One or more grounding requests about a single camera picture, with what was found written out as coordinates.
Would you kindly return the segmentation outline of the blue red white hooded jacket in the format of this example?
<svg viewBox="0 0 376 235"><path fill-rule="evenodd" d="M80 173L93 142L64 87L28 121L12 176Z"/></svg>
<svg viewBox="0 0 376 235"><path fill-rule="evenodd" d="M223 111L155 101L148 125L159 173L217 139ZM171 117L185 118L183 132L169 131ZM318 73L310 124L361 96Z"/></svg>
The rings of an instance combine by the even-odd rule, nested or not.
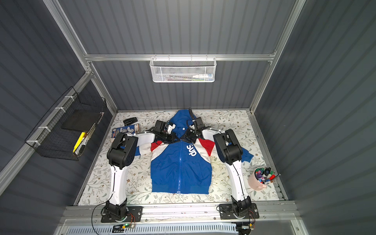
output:
<svg viewBox="0 0 376 235"><path fill-rule="evenodd" d="M180 139L173 144L157 141L137 148L137 154L151 154L151 180L154 193L208 194L212 183L211 159L218 157L215 143L206 137L196 143L181 140L192 124L188 110L178 111L170 120L176 125L173 132ZM253 155L243 148L241 162Z"/></svg>

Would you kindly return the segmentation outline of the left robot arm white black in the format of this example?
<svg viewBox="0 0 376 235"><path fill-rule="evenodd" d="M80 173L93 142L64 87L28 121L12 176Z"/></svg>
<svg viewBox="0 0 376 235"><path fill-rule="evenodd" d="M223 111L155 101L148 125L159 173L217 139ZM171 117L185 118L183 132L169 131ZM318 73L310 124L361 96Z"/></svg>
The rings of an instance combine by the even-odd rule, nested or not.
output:
<svg viewBox="0 0 376 235"><path fill-rule="evenodd" d="M171 144L179 140L173 132L176 125L172 122L163 122L158 120L154 127L149 130L138 133L123 133L116 135L108 152L107 159L111 169L111 195L105 202L104 211L106 215L112 216L115 220L121 220L127 217L127 196L125 183L129 166L137 156L137 148L152 144L156 141L162 141Z"/></svg>

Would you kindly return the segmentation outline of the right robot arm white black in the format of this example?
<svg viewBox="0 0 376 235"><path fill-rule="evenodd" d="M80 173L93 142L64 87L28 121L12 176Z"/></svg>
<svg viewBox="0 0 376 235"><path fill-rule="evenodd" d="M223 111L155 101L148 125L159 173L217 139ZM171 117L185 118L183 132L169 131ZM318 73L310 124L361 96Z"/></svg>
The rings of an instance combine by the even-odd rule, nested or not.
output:
<svg viewBox="0 0 376 235"><path fill-rule="evenodd" d="M252 201L249 196L245 195L245 184L241 170L243 148L234 131L232 129L224 132L212 130L203 124L201 118L195 117L191 108L188 109L188 112L192 124L186 122L188 130L183 135L183 139L194 143L200 137L208 137L215 143L218 157L225 164L231 180L233 214L236 218L250 216Z"/></svg>

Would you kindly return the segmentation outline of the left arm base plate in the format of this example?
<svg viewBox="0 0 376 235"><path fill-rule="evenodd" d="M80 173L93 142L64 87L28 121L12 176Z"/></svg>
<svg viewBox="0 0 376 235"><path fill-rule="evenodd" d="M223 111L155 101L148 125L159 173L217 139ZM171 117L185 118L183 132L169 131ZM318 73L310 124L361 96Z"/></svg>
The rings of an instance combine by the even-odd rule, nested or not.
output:
<svg viewBox="0 0 376 235"><path fill-rule="evenodd" d="M105 206L101 211L101 222L140 222L143 214L143 207L119 207L119 206Z"/></svg>

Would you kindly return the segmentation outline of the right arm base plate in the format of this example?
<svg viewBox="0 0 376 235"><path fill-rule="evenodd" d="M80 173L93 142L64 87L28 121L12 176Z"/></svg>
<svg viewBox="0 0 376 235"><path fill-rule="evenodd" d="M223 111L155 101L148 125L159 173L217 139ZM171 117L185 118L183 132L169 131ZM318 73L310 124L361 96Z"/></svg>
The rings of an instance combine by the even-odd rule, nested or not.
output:
<svg viewBox="0 0 376 235"><path fill-rule="evenodd" d="M216 207L216 210L219 212L220 218L222 220L231 220L231 219L258 219L259 211L255 203L248 205L248 208L236 209L234 205L228 204L219 204Z"/></svg>

